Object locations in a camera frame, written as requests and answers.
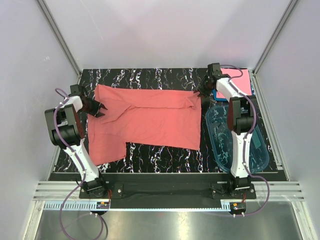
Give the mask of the coral red t shirt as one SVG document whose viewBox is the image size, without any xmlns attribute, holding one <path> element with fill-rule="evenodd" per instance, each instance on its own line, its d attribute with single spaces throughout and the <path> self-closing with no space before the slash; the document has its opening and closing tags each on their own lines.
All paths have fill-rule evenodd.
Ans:
<svg viewBox="0 0 320 240">
<path fill-rule="evenodd" d="M 126 157 L 127 143 L 198 151 L 202 105 L 185 90 L 124 89 L 97 85 L 103 116 L 88 116 L 88 149 L 98 166 Z"/>
</svg>

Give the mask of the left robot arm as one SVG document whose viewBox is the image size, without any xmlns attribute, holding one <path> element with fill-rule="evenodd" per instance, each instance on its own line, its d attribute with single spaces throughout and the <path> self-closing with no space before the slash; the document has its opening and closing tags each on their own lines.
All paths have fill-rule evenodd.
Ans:
<svg viewBox="0 0 320 240">
<path fill-rule="evenodd" d="M 63 101 L 44 112 L 49 138 L 70 157 L 80 172 L 80 190 L 90 197 L 103 198 L 109 193 L 108 186 L 85 148 L 85 131 L 78 113 L 100 118 L 105 115 L 101 109 L 107 108 L 88 97 L 85 88 L 79 84 L 71 85 L 69 94 L 60 88 L 55 92 L 63 97 Z"/>
</svg>

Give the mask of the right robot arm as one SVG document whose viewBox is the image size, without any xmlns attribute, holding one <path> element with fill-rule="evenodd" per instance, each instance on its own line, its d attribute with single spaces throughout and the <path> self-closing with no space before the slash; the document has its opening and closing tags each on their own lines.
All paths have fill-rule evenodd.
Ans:
<svg viewBox="0 0 320 240">
<path fill-rule="evenodd" d="M 257 122 L 256 97 L 245 94 L 233 83 L 233 79 L 243 76 L 243 71 L 237 70 L 239 75 L 230 76 L 222 72 L 220 63 L 211 63 L 194 90 L 202 97 L 208 97 L 212 90 L 217 90 L 228 101 L 227 126 L 232 135 L 232 165 L 229 180 L 219 192 L 235 199 L 251 187 L 250 144 Z"/>
</svg>

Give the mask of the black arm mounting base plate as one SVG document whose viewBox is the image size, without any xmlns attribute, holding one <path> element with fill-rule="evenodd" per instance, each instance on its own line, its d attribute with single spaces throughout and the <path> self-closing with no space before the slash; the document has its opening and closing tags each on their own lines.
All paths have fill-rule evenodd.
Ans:
<svg viewBox="0 0 320 240">
<path fill-rule="evenodd" d="M 104 173 L 115 209 L 209 209 L 219 207 L 213 184 L 226 173 Z"/>
</svg>

